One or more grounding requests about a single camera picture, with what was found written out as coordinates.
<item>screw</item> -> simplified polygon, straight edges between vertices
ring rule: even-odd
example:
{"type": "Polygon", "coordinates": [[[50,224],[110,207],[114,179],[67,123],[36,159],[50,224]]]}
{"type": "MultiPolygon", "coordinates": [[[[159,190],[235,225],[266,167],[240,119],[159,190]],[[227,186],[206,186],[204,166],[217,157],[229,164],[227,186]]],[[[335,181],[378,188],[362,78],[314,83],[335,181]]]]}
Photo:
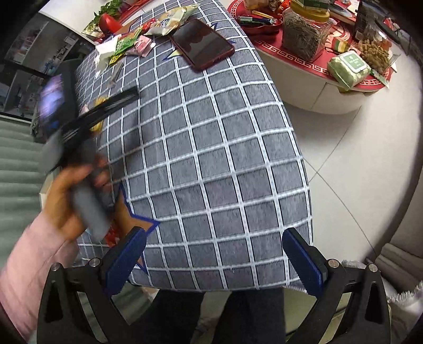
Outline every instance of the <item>screw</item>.
{"type": "Polygon", "coordinates": [[[368,267],[369,267],[369,270],[372,271],[372,272],[376,272],[377,271],[377,266],[374,265],[374,264],[369,264],[368,267]]]}
{"type": "Polygon", "coordinates": [[[339,266],[339,262],[336,259],[330,259],[329,260],[329,266],[331,268],[336,269],[339,266]]]}
{"type": "Polygon", "coordinates": [[[61,264],[60,263],[53,263],[53,265],[51,266],[51,271],[57,271],[60,269],[61,264]]]}
{"type": "Polygon", "coordinates": [[[88,262],[88,264],[90,264],[90,266],[92,266],[93,268],[95,268],[96,266],[99,266],[100,263],[101,263],[101,260],[98,258],[93,258],[88,262]]]}

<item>dark jeans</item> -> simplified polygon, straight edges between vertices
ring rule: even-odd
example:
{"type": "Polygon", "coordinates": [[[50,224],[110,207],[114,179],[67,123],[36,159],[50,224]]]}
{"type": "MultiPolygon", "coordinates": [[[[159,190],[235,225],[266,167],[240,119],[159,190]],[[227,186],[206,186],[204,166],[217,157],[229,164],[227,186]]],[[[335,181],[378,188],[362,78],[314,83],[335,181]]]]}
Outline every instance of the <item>dark jeans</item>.
{"type": "MultiPolygon", "coordinates": [[[[200,316],[203,293],[161,290],[132,325],[145,344],[189,344],[200,316]]],[[[283,289],[233,292],[216,327],[212,344],[285,342],[283,289]]]]}

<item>red phone case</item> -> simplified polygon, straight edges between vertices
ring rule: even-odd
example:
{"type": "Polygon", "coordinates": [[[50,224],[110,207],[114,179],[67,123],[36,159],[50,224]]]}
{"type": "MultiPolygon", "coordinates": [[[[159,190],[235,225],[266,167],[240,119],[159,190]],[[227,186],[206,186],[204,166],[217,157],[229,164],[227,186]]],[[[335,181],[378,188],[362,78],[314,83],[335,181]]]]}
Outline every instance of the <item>red phone case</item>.
{"type": "MultiPolygon", "coordinates": [[[[210,29],[210,31],[214,31],[211,27],[209,27],[208,25],[206,25],[206,24],[204,24],[201,20],[198,20],[198,19],[192,19],[192,20],[197,20],[197,21],[199,21],[202,25],[204,25],[204,26],[206,26],[208,29],[210,29]]],[[[222,37],[220,34],[218,34],[216,31],[214,32],[216,35],[218,35],[219,37],[221,37],[223,40],[225,40],[225,42],[227,42],[227,44],[228,45],[230,45],[232,48],[231,48],[231,50],[229,50],[229,51],[227,51],[227,52],[225,52],[225,53],[223,53],[223,54],[221,54],[221,55],[218,55],[218,56],[215,56],[214,58],[212,58],[211,60],[209,60],[208,62],[206,62],[205,64],[203,64],[203,65],[201,65],[201,66],[198,66],[198,65],[195,65],[192,61],[191,61],[191,59],[188,57],[188,55],[187,55],[187,53],[184,51],[184,49],[183,48],[181,48],[179,45],[178,45],[178,43],[177,42],[175,42],[175,40],[173,39],[173,36],[170,36],[170,40],[172,41],[172,43],[178,48],[178,50],[182,53],[182,55],[183,55],[183,57],[185,58],[185,60],[187,60],[188,62],[189,62],[189,64],[191,65],[191,67],[193,68],[193,69],[195,69],[196,71],[198,71],[198,72],[201,72],[201,71],[203,71],[203,70],[205,70],[205,69],[207,69],[207,68],[209,68],[209,67],[211,67],[211,66],[213,66],[216,62],[218,62],[218,61],[220,61],[220,60],[222,60],[222,59],[224,59],[224,58],[227,58],[227,57],[229,57],[229,56],[231,56],[234,52],[235,52],[235,47],[232,45],[232,44],[230,44],[227,40],[226,40],[226,38],[224,38],[224,37],[222,37]]]]}

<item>white wall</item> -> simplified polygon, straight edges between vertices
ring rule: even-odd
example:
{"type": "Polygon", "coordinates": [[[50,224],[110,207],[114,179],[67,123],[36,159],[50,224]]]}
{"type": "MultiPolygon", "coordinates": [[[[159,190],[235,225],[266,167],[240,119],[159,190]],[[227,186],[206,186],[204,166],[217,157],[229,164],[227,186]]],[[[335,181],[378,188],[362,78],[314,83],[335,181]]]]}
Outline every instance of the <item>white wall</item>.
{"type": "Polygon", "coordinates": [[[81,33],[94,19],[94,12],[109,0],[50,0],[40,11],[67,28],[81,33]]]}

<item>hand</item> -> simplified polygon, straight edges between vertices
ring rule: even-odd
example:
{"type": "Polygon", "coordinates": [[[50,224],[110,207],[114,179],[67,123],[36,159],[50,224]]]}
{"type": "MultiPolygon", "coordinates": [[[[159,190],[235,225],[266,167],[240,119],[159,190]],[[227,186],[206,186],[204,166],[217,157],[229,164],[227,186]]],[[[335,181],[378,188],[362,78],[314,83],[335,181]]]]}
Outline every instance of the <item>hand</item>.
{"type": "MultiPolygon", "coordinates": [[[[104,159],[99,159],[99,167],[105,167],[106,164],[104,159]]],[[[69,190],[87,177],[92,170],[91,165],[64,168],[53,181],[48,193],[43,213],[66,240],[75,240],[85,231],[84,225],[73,210],[69,190]]],[[[109,188],[109,181],[109,173],[102,171],[95,179],[94,185],[109,188]]]]}

